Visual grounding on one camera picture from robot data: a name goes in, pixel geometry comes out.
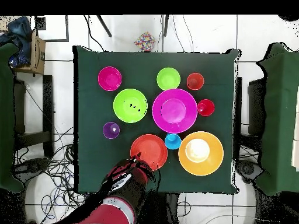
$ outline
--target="small purple cup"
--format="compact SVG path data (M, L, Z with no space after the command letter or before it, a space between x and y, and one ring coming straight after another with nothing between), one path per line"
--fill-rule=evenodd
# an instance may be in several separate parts
M116 138L119 135L120 128L114 122L108 122L103 127L103 134L108 139Z

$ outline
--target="floor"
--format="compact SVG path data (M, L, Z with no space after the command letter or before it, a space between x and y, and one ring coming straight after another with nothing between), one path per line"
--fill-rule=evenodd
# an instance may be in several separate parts
M242 133L247 133L248 97L246 88L249 81L263 77L262 70L255 64L263 58L268 45L273 42L284 42L292 50L299 48L299 21L286 22L277 15L184 15L193 39L194 51L202 53L224 53L230 48L240 49L239 76L243 77L242 90ZM73 54L72 45L81 45L94 51L102 51L89 34L84 16L67 16L68 27L65 26L65 16L46 16L47 30L40 32L46 43L45 75L53 76L54 84L54 124L63 134L73 127ZM162 31L160 15L119 15L103 16L112 33L109 38L96 16L90 16L91 34L105 50L132 51L140 49L134 41L145 31L149 31L158 42ZM169 18L167 36L164 38L164 52L183 51L175 30L185 51L192 51L192 41L182 15ZM162 51L162 38L159 49ZM42 77L18 73L18 78L26 82L26 87L36 103L42 107ZM31 97L26 94L26 132L42 130L42 113ZM62 137L63 144L73 142L73 130ZM55 142L58 149L61 142ZM41 145L30 147L26 159L43 157ZM62 159L59 152L55 159ZM239 193L235 195L183 193L178 206L180 224L253 224L255 216L255 193L253 187L244 184L239 175L235 176L235 185ZM28 220L40 223L44 218L49 197L53 194L55 185L45 174L31 180L26 193L26 212ZM57 202L51 214L52 219L46 219L49 224L69 214L67 204Z

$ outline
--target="blue cloth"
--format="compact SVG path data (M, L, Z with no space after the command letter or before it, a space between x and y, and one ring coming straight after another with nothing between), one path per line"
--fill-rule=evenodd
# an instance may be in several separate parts
M27 17L20 17L8 24L8 32L0 36L0 46L14 43L20 50L11 56L9 62L13 67L30 64L32 30Z

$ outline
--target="pink bowl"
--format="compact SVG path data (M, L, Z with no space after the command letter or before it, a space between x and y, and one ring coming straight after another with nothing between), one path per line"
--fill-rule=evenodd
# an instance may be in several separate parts
M114 67L105 67L98 75L98 82L102 89L114 91L121 84L121 73Z
M155 99L152 105L152 117L163 131L181 133L194 124L197 117L197 104L187 91L168 89Z

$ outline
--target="lime green bowl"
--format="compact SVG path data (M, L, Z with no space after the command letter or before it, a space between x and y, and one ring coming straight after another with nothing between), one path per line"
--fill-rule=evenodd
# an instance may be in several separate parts
M160 89L176 89L180 85L180 74L176 69L164 68L157 75L157 83Z
M113 110L120 120L135 123L147 113L147 99L136 89L124 89L115 97Z

